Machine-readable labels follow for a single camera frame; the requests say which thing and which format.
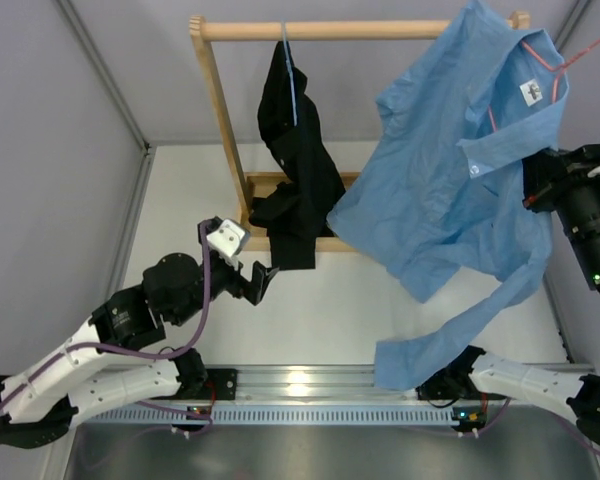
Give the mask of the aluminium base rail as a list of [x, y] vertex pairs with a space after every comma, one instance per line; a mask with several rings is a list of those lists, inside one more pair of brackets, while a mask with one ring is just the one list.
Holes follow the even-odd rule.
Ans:
[[[482, 393], [518, 397], [504, 382], [529, 382], [542, 392], [566, 388], [575, 394], [587, 372], [571, 365], [558, 370], [537, 365], [519, 364], [505, 359], [490, 361], [479, 358], [473, 367], [446, 367], [417, 388], [423, 399], [473, 399]], [[252, 395], [262, 387], [268, 395], [281, 397], [338, 396], [348, 389], [354, 396], [370, 395], [380, 388], [372, 385], [370, 370], [353, 367], [349, 370], [327, 368], [252, 368], [247, 370], [210, 369], [196, 366], [177, 366], [172, 361], [157, 361], [131, 369], [87, 373], [65, 381], [58, 390], [60, 398], [76, 400], [80, 395], [92, 395], [97, 402], [106, 399], [120, 405], [149, 398], [177, 400], [206, 400], [215, 391], [220, 400], [234, 400], [238, 395]]]

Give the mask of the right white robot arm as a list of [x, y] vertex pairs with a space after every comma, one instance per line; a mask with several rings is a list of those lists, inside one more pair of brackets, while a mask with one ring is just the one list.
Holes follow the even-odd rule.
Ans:
[[[535, 213], [559, 219], [575, 256], [569, 272], [580, 272], [591, 293], [600, 295], [600, 144], [574, 150], [543, 150], [523, 161], [523, 205]], [[563, 318], [600, 315], [587, 299], [574, 299], [575, 283], [550, 280], [550, 290], [566, 287], [557, 296]], [[515, 399], [547, 411], [574, 426], [600, 447], [600, 374], [546, 370], [507, 360], [476, 346], [467, 347], [416, 390], [433, 407], [450, 407], [458, 400]]]

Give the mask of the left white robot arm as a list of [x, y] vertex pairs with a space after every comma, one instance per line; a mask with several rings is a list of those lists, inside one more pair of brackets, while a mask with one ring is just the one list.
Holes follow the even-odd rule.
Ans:
[[203, 263], [184, 253], [163, 257], [38, 364], [0, 375], [0, 445], [38, 448], [118, 407], [203, 397], [208, 373], [191, 342], [163, 353], [148, 347], [165, 339], [168, 324], [205, 320], [222, 293], [258, 304], [277, 272], [256, 262], [246, 279], [218, 253]]

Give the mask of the pink wire hanger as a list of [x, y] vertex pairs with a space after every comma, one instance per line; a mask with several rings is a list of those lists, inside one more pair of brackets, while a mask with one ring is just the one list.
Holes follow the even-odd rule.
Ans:
[[544, 30], [532, 30], [522, 36], [496, 76], [487, 107], [493, 131], [518, 128], [525, 136], [531, 129], [543, 136], [545, 144], [557, 141], [569, 81], [567, 70], [600, 45], [600, 38], [564, 58]]

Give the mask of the light blue shirt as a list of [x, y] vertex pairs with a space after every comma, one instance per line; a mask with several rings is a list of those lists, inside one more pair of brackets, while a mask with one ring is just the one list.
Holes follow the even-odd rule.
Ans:
[[481, 1], [468, 3], [377, 98], [379, 143], [328, 214], [346, 244], [383, 265], [417, 301], [461, 268], [495, 277], [486, 298], [432, 333], [378, 342], [376, 386], [408, 390], [454, 360], [502, 310], [533, 295], [552, 252], [547, 213], [522, 200], [526, 157], [553, 149], [531, 129], [493, 131], [487, 107], [519, 39]]

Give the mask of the black shirt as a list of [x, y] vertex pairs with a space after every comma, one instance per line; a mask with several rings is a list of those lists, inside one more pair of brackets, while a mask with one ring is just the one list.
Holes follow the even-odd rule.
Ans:
[[262, 141], [286, 175], [273, 193], [253, 200], [249, 222], [266, 230], [272, 265], [282, 271], [316, 266], [316, 240], [330, 236], [326, 217], [345, 187], [321, 134], [308, 79], [293, 61], [298, 125], [293, 126], [282, 41], [275, 46], [257, 112]]

